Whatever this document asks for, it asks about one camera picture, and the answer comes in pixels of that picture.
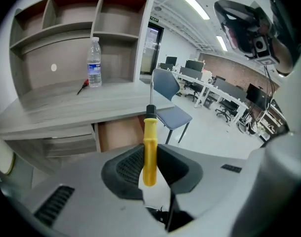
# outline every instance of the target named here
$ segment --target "door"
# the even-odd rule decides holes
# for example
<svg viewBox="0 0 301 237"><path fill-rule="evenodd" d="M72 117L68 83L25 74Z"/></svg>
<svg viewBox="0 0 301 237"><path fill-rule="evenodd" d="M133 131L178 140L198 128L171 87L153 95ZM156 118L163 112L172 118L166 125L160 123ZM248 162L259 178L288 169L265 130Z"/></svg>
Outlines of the door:
<svg viewBox="0 0 301 237"><path fill-rule="evenodd" d="M140 68L142 75L151 75L156 68L163 31L162 27L148 23Z"/></svg>

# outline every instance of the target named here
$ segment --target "water bottle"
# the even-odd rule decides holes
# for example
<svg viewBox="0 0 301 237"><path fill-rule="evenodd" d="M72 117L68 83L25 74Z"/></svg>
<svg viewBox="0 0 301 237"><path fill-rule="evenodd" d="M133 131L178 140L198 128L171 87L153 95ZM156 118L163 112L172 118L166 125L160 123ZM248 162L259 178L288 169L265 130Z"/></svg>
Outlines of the water bottle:
<svg viewBox="0 0 301 237"><path fill-rule="evenodd" d="M90 87L99 87L102 85L101 47L98 37L92 37L90 49L87 53L87 75Z"/></svg>

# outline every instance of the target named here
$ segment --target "black label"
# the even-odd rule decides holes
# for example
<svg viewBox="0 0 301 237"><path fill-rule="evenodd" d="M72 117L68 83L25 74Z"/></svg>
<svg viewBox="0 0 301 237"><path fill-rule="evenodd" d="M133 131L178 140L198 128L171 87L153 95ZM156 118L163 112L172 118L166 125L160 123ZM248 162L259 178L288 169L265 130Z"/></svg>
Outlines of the black label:
<svg viewBox="0 0 301 237"><path fill-rule="evenodd" d="M152 17L152 16L150 16L150 20L153 20L153 21L155 21L155 22L159 22L159 19L157 19L157 18L154 18L154 17Z"/></svg>

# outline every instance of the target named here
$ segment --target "ceiling light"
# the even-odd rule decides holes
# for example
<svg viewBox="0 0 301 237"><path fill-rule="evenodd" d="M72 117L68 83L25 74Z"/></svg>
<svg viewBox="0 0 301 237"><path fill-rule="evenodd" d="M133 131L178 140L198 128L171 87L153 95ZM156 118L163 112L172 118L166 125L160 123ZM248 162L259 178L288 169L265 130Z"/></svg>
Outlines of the ceiling light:
<svg viewBox="0 0 301 237"><path fill-rule="evenodd" d="M218 41L221 45L221 48L223 48L224 51L227 51L227 48L226 48L226 45L225 45L225 42L224 42L223 38L221 36L216 36L216 38L218 39Z"/></svg>
<svg viewBox="0 0 301 237"><path fill-rule="evenodd" d="M193 7L193 9L195 9L203 19L205 19L205 20L210 19L208 14L203 10L203 8L199 5L199 3L196 2L196 0L185 0L185 1L189 5L191 5Z"/></svg>

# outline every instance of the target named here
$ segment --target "bottle label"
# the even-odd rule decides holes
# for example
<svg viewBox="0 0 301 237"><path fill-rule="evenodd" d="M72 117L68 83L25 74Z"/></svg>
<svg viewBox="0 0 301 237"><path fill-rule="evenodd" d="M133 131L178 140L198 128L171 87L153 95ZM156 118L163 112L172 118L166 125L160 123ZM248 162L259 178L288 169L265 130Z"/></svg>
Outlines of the bottle label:
<svg viewBox="0 0 301 237"><path fill-rule="evenodd" d="M89 75L99 75L101 73L101 63L90 63L87 65Z"/></svg>

